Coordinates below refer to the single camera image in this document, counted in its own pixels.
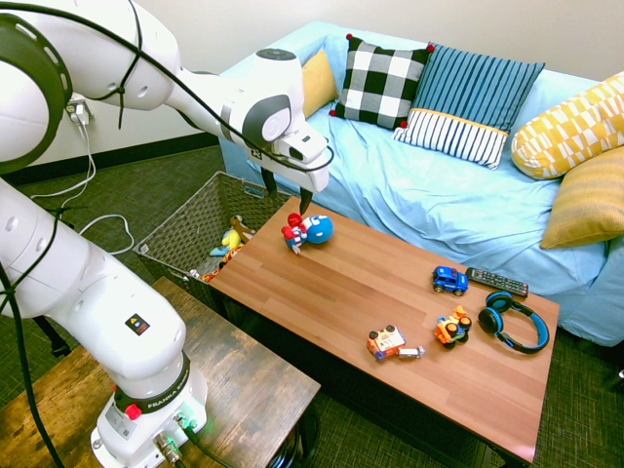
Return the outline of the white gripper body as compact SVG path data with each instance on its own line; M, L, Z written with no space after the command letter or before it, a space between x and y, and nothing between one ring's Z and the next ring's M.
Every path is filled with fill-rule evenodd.
M262 150L250 149L249 159L312 192L321 192L330 180L328 140L304 122L296 131L284 134Z

